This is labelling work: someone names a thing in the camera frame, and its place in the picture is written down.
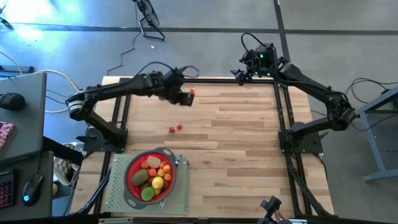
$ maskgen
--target computer mouse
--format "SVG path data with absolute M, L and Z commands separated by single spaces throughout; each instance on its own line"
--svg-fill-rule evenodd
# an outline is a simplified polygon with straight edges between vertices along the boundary
M 25 106 L 25 98 L 19 93 L 0 94 L 0 108 L 21 110 Z
M 31 206 L 39 200 L 42 180 L 42 175 L 34 174 L 25 182 L 24 190 L 22 191 L 22 203 L 24 205 Z

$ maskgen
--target wooden tabletop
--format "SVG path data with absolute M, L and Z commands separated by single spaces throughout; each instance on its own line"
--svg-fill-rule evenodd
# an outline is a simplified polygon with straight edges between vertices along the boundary
M 118 82 L 119 78 L 104 77 L 103 84 Z M 188 157 L 188 217 L 263 217 L 265 211 L 259 205 L 273 195 L 281 199 L 282 213 L 294 217 L 285 157 L 280 153 L 277 136 L 280 126 L 273 85 L 186 83 L 183 87 L 195 90 L 192 107 L 171 105 L 155 96 L 132 96 L 125 153 L 137 154 L 165 146 Z M 311 121 L 307 95 L 296 88 L 289 91 L 295 120 Z M 99 102 L 96 112 L 110 121 L 114 102 Z M 183 129 L 169 133 L 169 127 L 178 124 Z M 103 157 L 104 153 L 95 152 L 83 161 L 71 212 L 81 208 L 98 186 Z M 333 213 L 321 162 L 311 154 L 302 157 L 309 189 Z M 298 197 L 304 211 L 300 191 Z

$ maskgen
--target gray floor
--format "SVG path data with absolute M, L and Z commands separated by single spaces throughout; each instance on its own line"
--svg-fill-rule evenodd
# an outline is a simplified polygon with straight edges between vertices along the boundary
M 134 27 L 132 1 L 10 1 L 4 10 L 9 22 L 75 26 Z M 161 27 L 277 29 L 272 0 L 152 0 Z M 280 0 L 286 29 L 397 30 L 398 2 L 394 0 Z M 134 32 L 39 31 L 28 27 L 0 29 L 0 50 L 20 65 L 54 69 L 68 74 L 80 86 L 100 83 L 106 71 L 119 64 L 119 54 L 131 48 Z M 140 36 L 136 50 L 122 58 L 124 66 L 110 75 L 133 75 L 144 64 L 161 60 L 173 66 L 196 65 L 203 76 L 230 76 L 229 70 L 243 68 L 238 62 L 244 52 L 240 33 L 168 32 L 166 41 Z M 279 34 L 256 34 L 274 42 L 281 55 Z M 248 46 L 256 43 L 246 38 Z M 396 82 L 398 35 L 288 35 L 290 57 L 304 74 L 345 91 L 358 77 Z M 10 64 L 0 58 L 0 64 Z M 66 79 L 50 74 L 48 89 L 64 95 L 73 93 Z M 382 91 L 377 85 L 359 84 L 358 95 L 366 101 Z M 57 95 L 49 96 L 63 100 Z M 352 95 L 354 107 L 360 107 Z M 310 98 L 311 109 L 325 107 Z M 48 110 L 63 105 L 46 102 Z M 83 134 L 86 124 L 72 121 L 68 113 L 46 114 L 45 135 L 70 142 Z M 398 222 L 398 180 L 365 183 L 363 175 L 377 167 L 363 133 L 349 128 L 330 131 L 323 140 L 325 163 L 335 213 L 341 217 Z M 66 201 L 58 202 L 55 215 L 62 214 Z

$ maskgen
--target keyboard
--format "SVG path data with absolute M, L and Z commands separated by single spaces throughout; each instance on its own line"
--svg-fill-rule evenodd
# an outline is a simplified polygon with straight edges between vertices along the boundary
M 16 170 L 0 172 L 0 209 L 15 204 Z

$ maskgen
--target white cable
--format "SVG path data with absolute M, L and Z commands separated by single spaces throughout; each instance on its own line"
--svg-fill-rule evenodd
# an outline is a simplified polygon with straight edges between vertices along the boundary
M 13 59 L 8 57 L 5 53 L 3 53 L 1 51 L 0 51 L 0 54 L 6 56 L 10 61 L 12 61 L 15 64 L 15 66 L 18 68 L 18 71 L 19 71 L 20 75 L 22 75 L 21 68 L 19 67 L 19 65 Z M 62 72 L 58 72 L 58 71 L 55 71 L 55 70 L 39 70 L 39 71 L 36 71 L 36 72 L 34 72 L 32 74 L 37 74 L 37 73 L 41 73 L 41 72 L 52 72 L 52 73 L 56 73 L 56 74 L 62 75 L 63 77 L 65 77 L 73 85 L 73 87 L 75 88 L 76 91 L 79 90 L 79 88 L 76 86 L 76 84 L 66 74 L 64 74 Z M 61 113 L 61 112 L 64 112 L 66 110 L 68 110 L 68 108 L 65 108 L 65 109 L 62 109 L 62 110 L 58 110 L 58 111 L 45 111 L 45 112 L 46 113 Z
M 1 52 L 1 51 L 0 51 L 0 54 L 6 56 L 6 58 L 8 58 L 10 61 L 12 61 L 12 62 L 15 64 L 15 66 L 18 68 L 18 71 L 19 71 L 20 75 L 22 75 L 22 70 L 21 70 L 21 68 L 19 67 L 19 65 L 17 64 L 17 62 L 15 62 L 12 58 L 8 57 L 5 53 L 3 53 L 3 52 Z

